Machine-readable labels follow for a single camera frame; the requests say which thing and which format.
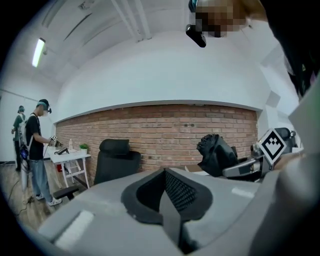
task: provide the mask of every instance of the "white wall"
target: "white wall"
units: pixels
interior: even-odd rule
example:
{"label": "white wall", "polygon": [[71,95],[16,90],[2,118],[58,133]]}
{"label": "white wall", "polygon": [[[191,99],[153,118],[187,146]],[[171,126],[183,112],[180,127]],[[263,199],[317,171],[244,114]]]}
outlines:
{"label": "white wall", "polygon": [[[0,94],[0,162],[6,162],[15,159],[11,129],[19,106],[24,106],[28,117],[38,100],[47,99],[54,114],[59,86],[35,73],[31,64],[14,59],[1,72]],[[49,138],[55,134],[53,119],[54,116],[39,118],[43,137]]]}
{"label": "white wall", "polygon": [[252,20],[250,25],[252,28],[247,26],[240,31],[230,32],[227,37],[245,56],[261,63],[279,42],[267,22]]}
{"label": "white wall", "polygon": [[270,87],[261,70],[226,38],[198,47],[183,32],[125,41],[64,84],[55,121],[97,110],[151,103],[220,104],[262,110]]}
{"label": "white wall", "polygon": [[[263,136],[269,128],[286,127],[290,131],[296,130],[288,119],[288,116],[299,105],[299,99],[294,85],[290,81],[289,76],[287,76],[287,71],[283,65],[283,61],[276,65],[276,67],[277,69],[275,68],[275,65],[268,67],[260,66],[270,89],[280,98],[276,104],[266,106],[265,111],[259,115],[259,138]],[[296,135],[296,142],[300,145],[300,137],[298,134]]]}

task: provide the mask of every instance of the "red brick wall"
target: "red brick wall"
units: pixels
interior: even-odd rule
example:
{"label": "red brick wall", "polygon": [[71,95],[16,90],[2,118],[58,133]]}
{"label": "red brick wall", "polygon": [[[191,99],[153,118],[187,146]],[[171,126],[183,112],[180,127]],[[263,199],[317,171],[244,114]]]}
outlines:
{"label": "red brick wall", "polygon": [[89,145],[87,161],[90,182],[95,177],[101,141],[129,139],[131,150],[142,154],[140,170],[160,166],[183,166],[202,160],[197,143],[207,134],[221,135],[236,146],[240,157],[250,154],[257,141],[255,111],[223,106],[152,105],[106,110],[59,122],[56,135],[65,145]]}

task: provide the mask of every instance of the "gray panel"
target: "gray panel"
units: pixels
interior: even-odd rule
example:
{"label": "gray panel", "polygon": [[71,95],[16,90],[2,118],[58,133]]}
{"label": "gray panel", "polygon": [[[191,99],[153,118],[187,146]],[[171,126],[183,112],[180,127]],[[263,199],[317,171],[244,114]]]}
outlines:
{"label": "gray panel", "polygon": [[273,200],[278,175],[278,171],[268,173],[253,200],[245,211],[239,215],[236,222],[214,242],[195,251],[192,256],[247,256],[250,252],[252,240]]}
{"label": "gray panel", "polygon": [[[175,172],[210,189],[213,203],[202,219],[184,225],[192,240],[205,246],[216,240],[237,220],[257,192],[259,183],[201,176],[174,169]],[[76,242],[76,255],[183,255],[161,225],[134,220],[121,203],[123,190],[151,171],[98,184],[61,207],[40,227],[39,232],[54,241],[80,211],[95,217]]]}

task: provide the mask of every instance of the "black office chair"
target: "black office chair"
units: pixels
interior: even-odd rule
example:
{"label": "black office chair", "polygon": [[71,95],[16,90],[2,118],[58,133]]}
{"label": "black office chair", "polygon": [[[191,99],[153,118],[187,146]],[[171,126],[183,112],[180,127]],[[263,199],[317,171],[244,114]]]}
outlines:
{"label": "black office chair", "polygon": [[[137,173],[141,154],[130,151],[128,139],[105,139],[99,149],[94,185]],[[73,193],[78,190],[77,186],[70,186],[54,192],[53,196],[56,199],[68,197],[72,200]]]}

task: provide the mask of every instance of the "fluorescent light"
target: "fluorescent light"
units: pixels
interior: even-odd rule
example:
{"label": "fluorescent light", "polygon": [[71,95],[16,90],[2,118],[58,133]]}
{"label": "fluorescent light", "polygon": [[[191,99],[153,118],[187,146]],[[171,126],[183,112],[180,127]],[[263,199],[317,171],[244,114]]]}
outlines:
{"label": "fluorescent light", "polygon": [[38,39],[38,42],[36,43],[34,55],[33,55],[32,66],[34,66],[34,67],[38,66],[40,56],[41,56],[42,50],[45,46],[45,43],[46,43],[46,41],[44,39],[42,39],[42,38]]}

